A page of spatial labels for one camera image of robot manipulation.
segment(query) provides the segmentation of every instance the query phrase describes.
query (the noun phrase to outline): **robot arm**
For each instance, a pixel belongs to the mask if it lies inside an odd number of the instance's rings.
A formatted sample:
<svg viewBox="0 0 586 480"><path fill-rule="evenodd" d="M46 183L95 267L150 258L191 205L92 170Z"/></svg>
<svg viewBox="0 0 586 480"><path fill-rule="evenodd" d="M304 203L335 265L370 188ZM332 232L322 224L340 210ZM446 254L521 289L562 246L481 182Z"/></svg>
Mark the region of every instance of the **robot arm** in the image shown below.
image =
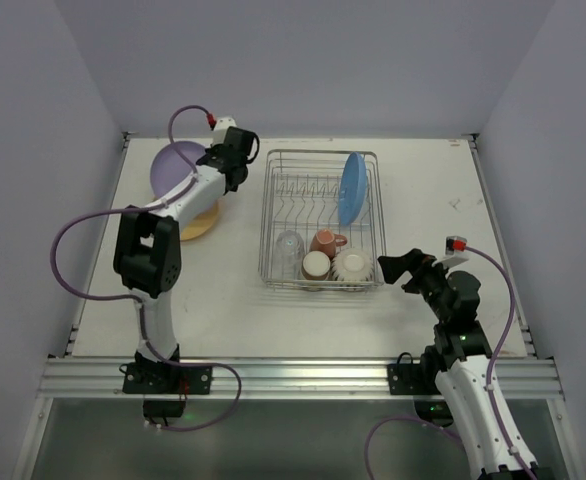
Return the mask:
<svg viewBox="0 0 586 480"><path fill-rule="evenodd" d="M495 374L487 385L491 348L476 319L480 282L473 275L448 269L466 260L466 241L447 239L446 257L436 260L413 249L402 257L378 259L386 283L395 283L405 272L410 281L402 288L422 295L439 322L435 344L428 346L419 365L411 365L422 383L443 396L457 425L473 479L528 478L516 458L522 459L538 480L552 480L550 469L539 468L511 416ZM489 389L500 412L494 414ZM513 442L509 448L499 422Z"/></svg>
<svg viewBox="0 0 586 480"><path fill-rule="evenodd" d="M180 358L171 317L171 289L182 268L180 232L218 198L237 191L257 155L256 151L249 157L256 141L255 133L235 127L231 118L219 119L213 145L197 161L197 181L191 189L167 203L166 198L174 198L193 181L192 175L165 198L144 208L133 207L121 217L113 268L124 286L142 299L146 338L164 359ZM139 329L139 305L136 308ZM124 393L181 393L179 386L188 373L160 361L149 351L141 332L135 362L126 367Z"/></svg>

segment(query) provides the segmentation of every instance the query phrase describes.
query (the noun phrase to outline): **wire dish rack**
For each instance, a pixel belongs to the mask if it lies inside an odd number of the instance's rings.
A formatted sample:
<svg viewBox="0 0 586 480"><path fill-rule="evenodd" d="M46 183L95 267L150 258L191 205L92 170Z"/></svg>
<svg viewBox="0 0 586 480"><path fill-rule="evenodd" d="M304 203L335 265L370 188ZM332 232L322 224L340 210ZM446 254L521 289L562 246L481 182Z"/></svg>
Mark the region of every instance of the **wire dish rack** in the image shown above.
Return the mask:
<svg viewBox="0 0 586 480"><path fill-rule="evenodd" d="M384 283L377 257L386 255L384 215L377 157L373 152L359 152L364 157L367 190L357 219L348 226L338 220L338 195L342 171L350 151L271 150L267 155L260 237L260 275L268 286L309 290L368 290ZM372 277L363 282L306 280L300 272L291 273L278 263L275 244L287 230L297 232L304 241L304 251L316 232L329 228L345 235L348 243L338 247L358 248L373 262Z"/></svg>

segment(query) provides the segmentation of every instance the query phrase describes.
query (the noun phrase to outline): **pink cup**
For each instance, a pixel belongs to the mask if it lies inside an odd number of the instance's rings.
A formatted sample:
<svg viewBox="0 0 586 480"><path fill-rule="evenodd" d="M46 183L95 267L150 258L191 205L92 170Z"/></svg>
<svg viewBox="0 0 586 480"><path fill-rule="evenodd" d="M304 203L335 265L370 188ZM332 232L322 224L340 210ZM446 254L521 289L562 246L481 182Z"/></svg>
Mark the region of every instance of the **pink cup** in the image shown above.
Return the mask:
<svg viewBox="0 0 586 480"><path fill-rule="evenodd" d="M337 247L343 247L347 241L344 235L336 234L328 228L323 228L313 237L309 251L322 252L332 260L337 252Z"/></svg>

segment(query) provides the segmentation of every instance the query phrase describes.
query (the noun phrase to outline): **wooden plate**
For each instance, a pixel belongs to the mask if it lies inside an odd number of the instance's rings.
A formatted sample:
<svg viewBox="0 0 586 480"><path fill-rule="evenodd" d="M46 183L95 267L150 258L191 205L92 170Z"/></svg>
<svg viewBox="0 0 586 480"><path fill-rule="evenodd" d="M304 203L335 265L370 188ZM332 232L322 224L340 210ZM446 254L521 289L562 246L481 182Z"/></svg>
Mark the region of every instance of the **wooden plate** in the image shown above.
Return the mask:
<svg viewBox="0 0 586 480"><path fill-rule="evenodd" d="M219 215L220 203L219 200L216 200L215 204L213 204L211 208L209 208L206 212L200 213L193 219L191 223L186 226L184 230L182 230L180 240L185 242L187 240L197 238L200 235L204 235L211 229L213 225L215 225Z"/></svg>

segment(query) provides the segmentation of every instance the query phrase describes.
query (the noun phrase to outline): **beige cup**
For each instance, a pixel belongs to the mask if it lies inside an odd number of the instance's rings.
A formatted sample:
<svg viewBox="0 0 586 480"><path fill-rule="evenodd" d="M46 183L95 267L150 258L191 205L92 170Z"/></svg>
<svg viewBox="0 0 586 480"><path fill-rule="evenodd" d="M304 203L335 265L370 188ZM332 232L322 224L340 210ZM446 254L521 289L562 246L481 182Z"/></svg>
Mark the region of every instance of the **beige cup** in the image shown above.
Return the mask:
<svg viewBox="0 0 586 480"><path fill-rule="evenodd" d="M309 252L302 261L302 275L307 280L326 280L330 270L331 260L323 252Z"/></svg>
<svg viewBox="0 0 586 480"><path fill-rule="evenodd" d="M315 234L311 242L310 252L323 252L329 259L335 257L337 247L343 247L347 243L344 235L333 233L328 228L323 228Z"/></svg>

